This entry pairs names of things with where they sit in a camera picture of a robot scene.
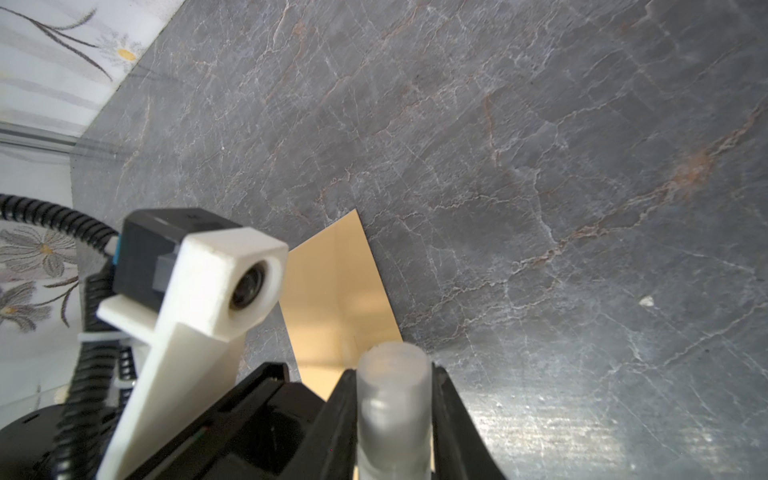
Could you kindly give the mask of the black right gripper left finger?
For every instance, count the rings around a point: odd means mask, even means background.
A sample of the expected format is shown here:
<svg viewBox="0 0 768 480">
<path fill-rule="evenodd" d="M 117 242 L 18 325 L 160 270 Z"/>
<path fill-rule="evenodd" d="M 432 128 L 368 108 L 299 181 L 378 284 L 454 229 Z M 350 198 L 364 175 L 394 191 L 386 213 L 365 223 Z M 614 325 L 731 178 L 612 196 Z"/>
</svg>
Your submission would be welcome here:
<svg viewBox="0 0 768 480">
<path fill-rule="evenodd" d="M 293 456 L 294 479 L 352 479 L 357 448 L 357 374 L 343 372 Z"/>
</svg>

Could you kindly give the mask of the white glue stick cap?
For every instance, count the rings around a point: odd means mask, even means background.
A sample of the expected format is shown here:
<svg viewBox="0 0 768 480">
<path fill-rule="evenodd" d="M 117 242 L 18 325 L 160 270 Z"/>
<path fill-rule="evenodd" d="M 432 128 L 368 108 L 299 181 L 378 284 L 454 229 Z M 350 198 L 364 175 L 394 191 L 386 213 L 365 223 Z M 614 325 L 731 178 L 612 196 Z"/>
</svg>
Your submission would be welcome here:
<svg viewBox="0 0 768 480">
<path fill-rule="evenodd" d="M 361 479 L 429 479 L 432 363 L 419 347 L 387 342 L 356 369 L 357 452 Z"/>
</svg>

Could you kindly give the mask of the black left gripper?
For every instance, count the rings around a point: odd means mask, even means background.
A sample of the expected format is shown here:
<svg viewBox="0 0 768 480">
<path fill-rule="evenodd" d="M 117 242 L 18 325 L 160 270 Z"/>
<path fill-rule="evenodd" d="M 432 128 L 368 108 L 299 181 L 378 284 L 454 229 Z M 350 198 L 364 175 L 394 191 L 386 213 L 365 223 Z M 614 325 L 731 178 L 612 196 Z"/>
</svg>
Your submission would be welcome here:
<svg viewBox="0 0 768 480">
<path fill-rule="evenodd" d="M 131 479 L 275 479 L 306 437 L 325 401 L 292 382 L 285 363 L 251 372 Z"/>
</svg>

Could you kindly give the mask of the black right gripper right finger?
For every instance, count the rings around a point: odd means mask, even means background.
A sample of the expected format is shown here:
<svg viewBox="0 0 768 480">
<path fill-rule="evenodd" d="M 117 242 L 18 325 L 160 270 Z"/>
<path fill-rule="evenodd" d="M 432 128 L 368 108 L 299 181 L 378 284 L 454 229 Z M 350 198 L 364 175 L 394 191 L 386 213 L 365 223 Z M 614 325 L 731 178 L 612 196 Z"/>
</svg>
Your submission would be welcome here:
<svg viewBox="0 0 768 480">
<path fill-rule="evenodd" d="M 505 479 L 447 370 L 432 369 L 434 479 Z"/>
</svg>

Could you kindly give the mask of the tan paper envelope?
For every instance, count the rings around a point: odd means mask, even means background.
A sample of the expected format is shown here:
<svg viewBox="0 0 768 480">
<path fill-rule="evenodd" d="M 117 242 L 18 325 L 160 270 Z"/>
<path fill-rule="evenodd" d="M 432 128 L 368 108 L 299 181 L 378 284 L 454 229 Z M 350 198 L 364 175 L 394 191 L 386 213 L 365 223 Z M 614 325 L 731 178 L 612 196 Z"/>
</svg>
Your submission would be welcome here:
<svg viewBox="0 0 768 480">
<path fill-rule="evenodd" d="M 367 351 L 404 342 L 357 211 L 290 252 L 280 308 L 300 379 L 326 402 Z"/>
</svg>

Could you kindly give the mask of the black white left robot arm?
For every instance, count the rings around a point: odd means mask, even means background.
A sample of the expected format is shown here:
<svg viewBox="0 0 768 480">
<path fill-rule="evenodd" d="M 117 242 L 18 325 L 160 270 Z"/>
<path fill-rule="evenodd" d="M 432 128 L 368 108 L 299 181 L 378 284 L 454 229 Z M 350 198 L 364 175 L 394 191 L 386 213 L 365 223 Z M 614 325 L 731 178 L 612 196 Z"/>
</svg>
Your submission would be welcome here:
<svg viewBox="0 0 768 480">
<path fill-rule="evenodd" d="M 65 387 L 1 433 L 5 479 L 328 479 L 324 402 L 283 363 L 237 377 L 275 306 L 286 245 L 202 209 L 139 210 L 116 231 L 71 208 L 1 198 L 6 240 L 44 264 L 104 255 L 79 332 L 53 325 L 38 279 L 1 292 L 1 397 Z"/>
</svg>

